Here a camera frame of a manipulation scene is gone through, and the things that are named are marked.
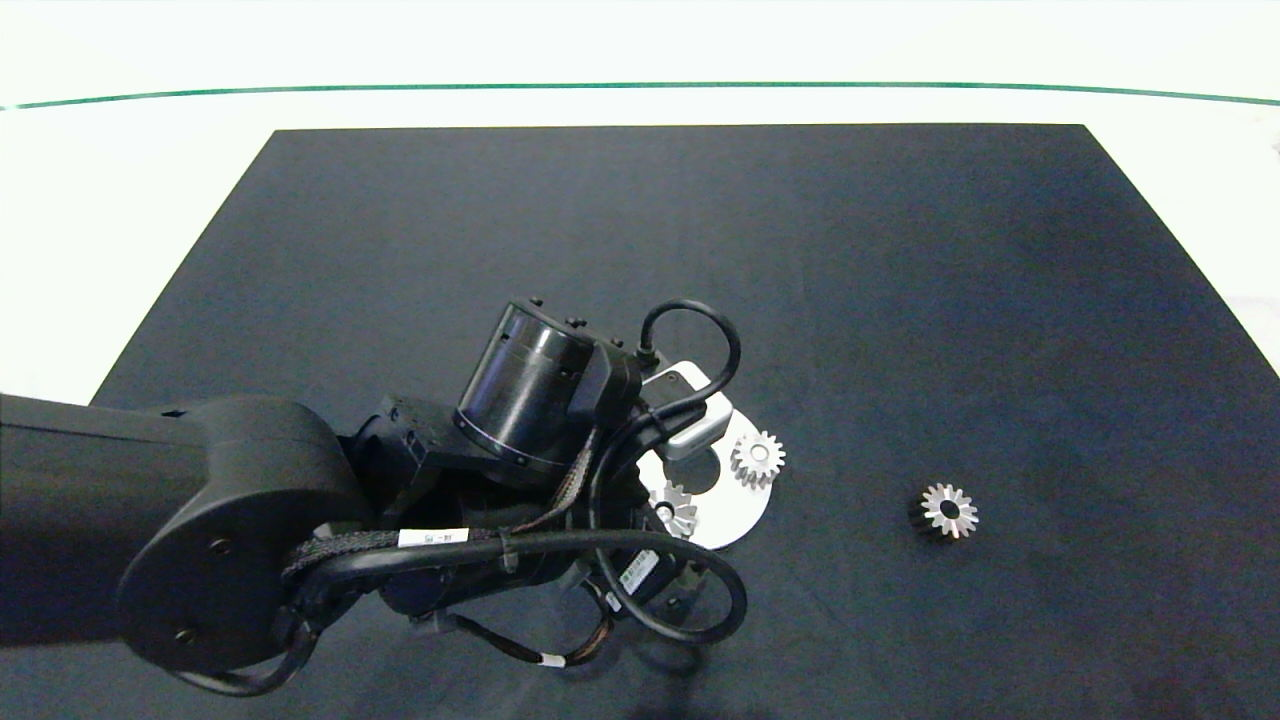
white label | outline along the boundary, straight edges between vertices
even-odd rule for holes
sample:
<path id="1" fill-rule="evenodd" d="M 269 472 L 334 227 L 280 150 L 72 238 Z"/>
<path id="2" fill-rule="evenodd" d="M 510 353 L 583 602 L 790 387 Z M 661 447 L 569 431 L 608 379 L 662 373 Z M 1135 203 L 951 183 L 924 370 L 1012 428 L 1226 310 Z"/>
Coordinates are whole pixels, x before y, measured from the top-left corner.
<path id="1" fill-rule="evenodd" d="M 412 547 L 415 544 L 445 544 L 451 542 L 466 542 L 471 537 L 471 528 L 444 528 L 429 530 L 401 530 L 398 547 Z"/>
<path id="2" fill-rule="evenodd" d="M 618 579 L 622 580 L 622 588 L 627 591 L 627 594 L 636 592 L 640 583 L 643 583 L 644 579 L 649 577 L 649 573 L 653 573 L 653 569 L 657 566 L 658 553 L 652 550 L 641 550 L 640 553 L 636 555 L 636 559 L 631 561 L 631 565 L 627 565 L 627 569 L 618 577 Z M 618 602 L 617 597 L 613 597 L 612 592 L 604 596 L 604 601 L 609 603 L 609 607 L 612 607 L 614 612 L 622 610 L 622 603 Z"/>

wire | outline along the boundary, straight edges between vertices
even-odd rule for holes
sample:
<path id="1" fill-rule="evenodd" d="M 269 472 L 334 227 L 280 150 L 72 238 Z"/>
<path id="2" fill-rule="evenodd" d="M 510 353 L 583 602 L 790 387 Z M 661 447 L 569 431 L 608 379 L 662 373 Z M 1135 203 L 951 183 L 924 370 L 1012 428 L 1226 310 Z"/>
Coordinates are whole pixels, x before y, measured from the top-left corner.
<path id="1" fill-rule="evenodd" d="M 169 674 L 184 683 L 218 694 L 256 697 L 288 683 L 307 664 L 307 660 L 311 659 L 311 651 L 315 650 L 317 639 L 320 639 L 320 632 L 314 629 L 307 621 L 298 620 L 293 626 L 293 633 L 289 637 L 289 647 L 285 650 L 284 657 L 270 673 L 260 675 L 214 673 L 206 675 L 204 673 L 170 670 Z"/>
<path id="2" fill-rule="evenodd" d="M 728 357 L 724 360 L 724 366 L 721 368 L 721 372 L 705 387 L 695 391 L 689 397 L 668 402 L 667 405 L 663 405 L 655 410 L 650 410 L 646 414 L 636 416 L 625 428 L 622 428 L 613 436 L 613 438 L 609 441 L 608 447 L 605 447 L 600 457 L 599 465 L 596 465 L 595 468 L 595 473 L 591 474 L 591 483 L 588 491 L 588 515 L 586 515 L 588 528 L 593 530 L 599 529 L 600 527 L 604 478 L 608 477 L 609 479 L 613 479 L 614 477 L 617 477 L 618 471 L 621 471 L 623 468 L 634 465 L 636 461 L 640 460 L 640 457 L 645 452 L 648 452 L 653 447 L 657 447 L 667 438 L 658 437 L 649 442 L 641 443 L 622 462 L 616 462 L 614 456 L 618 452 L 622 452 L 623 448 L 627 447 L 627 445 L 631 443 L 631 441 L 636 436 L 639 436 L 646 427 L 649 425 L 660 427 L 662 419 L 684 413 L 685 410 L 689 410 L 704 402 L 708 397 L 716 395 L 717 392 L 721 391 L 721 388 L 727 386 L 728 382 L 733 379 L 733 375 L 737 373 L 739 361 L 742 357 L 742 343 L 741 340 L 739 338 L 737 329 L 733 327 L 733 323 L 730 322 L 730 319 L 723 313 L 696 300 L 689 300 L 689 299 L 668 300 L 658 305 L 653 310 L 650 310 L 649 314 L 645 315 L 644 324 L 640 327 L 640 348 L 637 350 L 637 355 L 640 355 L 641 357 L 654 356 L 654 348 L 653 348 L 654 324 L 658 322 L 659 318 L 673 310 L 691 310 L 694 313 L 709 318 L 713 323 L 716 323 L 716 325 L 724 334 L 724 342 L 728 343 Z M 604 577 L 604 582 L 608 583 L 609 589 L 613 591 L 613 596 L 623 607 L 627 609 L 628 612 L 631 612 L 631 615 L 636 620 L 640 621 L 640 624 L 658 633 L 659 635 L 691 644 L 713 643 L 727 638 L 737 629 L 737 625 L 732 625 L 730 623 L 731 619 L 746 615 L 746 593 L 744 592 L 741 593 L 741 597 L 739 597 L 739 594 L 736 594 L 731 587 L 730 612 L 726 616 L 726 619 L 717 625 L 705 629 L 690 630 L 686 628 L 681 628 L 678 625 L 672 625 L 664 620 L 660 620 L 653 614 L 650 614 L 648 610 L 645 610 L 644 606 L 640 602 L 637 602 L 634 597 L 631 597 L 631 593 L 627 592 L 625 587 L 622 587 L 622 580 L 618 578 L 618 573 L 613 568 L 613 562 L 609 561 L 609 556 L 608 553 L 604 552 L 604 550 L 605 548 L 594 548 L 595 564 L 600 569 L 600 574 Z M 724 562 L 718 555 L 713 556 L 717 559 L 717 561 Z M 741 579 L 737 577 L 736 571 L 733 571 L 732 577 L 739 584 L 741 584 Z"/>
<path id="3" fill-rule="evenodd" d="M 515 657 L 516 660 L 532 662 L 534 665 L 548 665 L 552 667 L 573 667 L 577 665 L 585 665 L 599 655 L 600 648 L 604 647 L 604 641 L 609 637 L 609 633 L 613 632 L 613 616 L 609 615 L 609 609 L 605 607 L 604 601 L 602 601 L 595 589 L 586 583 L 582 584 L 582 588 L 586 589 L 588 594 L 591 596 L 591 600 L 594 600 L 595 605 L 600 609 L 600 621 L 595 625 L 591 635 L 588 637 L 582 644 L 564 655 L 548 655 L 545 652 L 531 650 L 463 615 L 453 614 L 449 618 L 460 629 L 488 642 L 493 647 Z"/>
<path id="4" fill-rule="evenodd" d="M 449 568 L 489 562 L 506 552 L 517 555 L 545 555 L 549 552 L 582 552 L 588 550 L 653 550 L 675 555 L 689 562 L 699 562 L 718 577 L 728 588 L 730 612 L 719 623 L 687 642 L 713 642 L 731 635 L 746 616 L 746 587 L 733 568 L 714 551 L 666 533 L 643 530 L 558 530 L 507 536 L 447 544 L 388 547 L 369 550 L 329 559 L 310 573 L 297 594 L 303 616 L 324 616 L 329 606 L 329 592 L 365 578 L 385 578 L 430 568 Z M 631 601 L 630 594 L 614 591 L 620 602 Z"/>

black table surface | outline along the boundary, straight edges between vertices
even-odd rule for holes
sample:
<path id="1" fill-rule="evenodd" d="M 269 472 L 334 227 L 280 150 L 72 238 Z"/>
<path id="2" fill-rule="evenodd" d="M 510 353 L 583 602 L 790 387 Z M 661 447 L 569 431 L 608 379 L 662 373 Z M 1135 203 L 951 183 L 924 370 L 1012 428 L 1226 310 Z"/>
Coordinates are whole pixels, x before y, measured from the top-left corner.
<path id="1" fill-rule="evenodd" d="M 270 392 L 349 433 L 388 391 L 456 401 L 527 295 L 631 342 L 672 296 L 736 320 L 727 395 L 788 465 L 730 552 L 751 597 L 735 637 L 626 628 L 557 671 L 367 598 L 265 698 L 111 644 L 6 651 L 0 707 L 1280 716 L 1280 382 L 1083 127 L 282 131 L 95 404 Z M 694 318 L 659 341 L 721 359 Z M 974 497 L 974 537 L 914 534 L 905 507 L 934 482 Z M 553 650 L 588 630 L 584 605 L 536 588 L 476 614 Z"/>

white background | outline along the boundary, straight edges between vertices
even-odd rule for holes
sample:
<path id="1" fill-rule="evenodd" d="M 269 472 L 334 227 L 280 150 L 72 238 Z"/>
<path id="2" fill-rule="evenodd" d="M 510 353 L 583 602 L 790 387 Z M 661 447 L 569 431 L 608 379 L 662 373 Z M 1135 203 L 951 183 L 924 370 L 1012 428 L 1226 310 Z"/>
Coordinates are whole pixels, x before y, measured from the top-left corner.
<path id="1" fill-rule="evenodd" d="M 1280 108 L 1006 90 L 215 87 L 938 81 L 1280 99 L 1271 3 L 0 3 L 0 391 L 87 402 L 276 128 L 1084 123 L 1280 368 Z"/>

spur gear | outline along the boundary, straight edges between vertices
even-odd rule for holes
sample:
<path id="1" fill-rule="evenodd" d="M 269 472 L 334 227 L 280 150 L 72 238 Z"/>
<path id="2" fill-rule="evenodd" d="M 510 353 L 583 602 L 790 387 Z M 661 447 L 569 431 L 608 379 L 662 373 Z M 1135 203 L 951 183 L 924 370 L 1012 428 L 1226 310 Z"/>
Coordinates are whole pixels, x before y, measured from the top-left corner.
<path id="1" fill-rule="evenodd" d="M 950 483 L 925 488 L 920 493 L 920 509 L 915 518 L 924 533 L 957 541 L 978 529 L 978 509 L 973 505 L 973 498 Z"/>
<path id="2" fill-rule="evenodd" d="M 649 503 L 668 533 L 684 539 L 694 534 L 698 507 L 694 506 L 694 496 L 685 492 L 684 486 L 672 486 L 668 480 L 660 489 L 649 492 Z"/>
<path id="3" fill-rule="evenodd" d="M 742 484 L 764 487 L 778 477 L 786 465 L 782 443 L 769 433 L 746 433 L 737 438 L 730 452 L 730 469 Z"/>

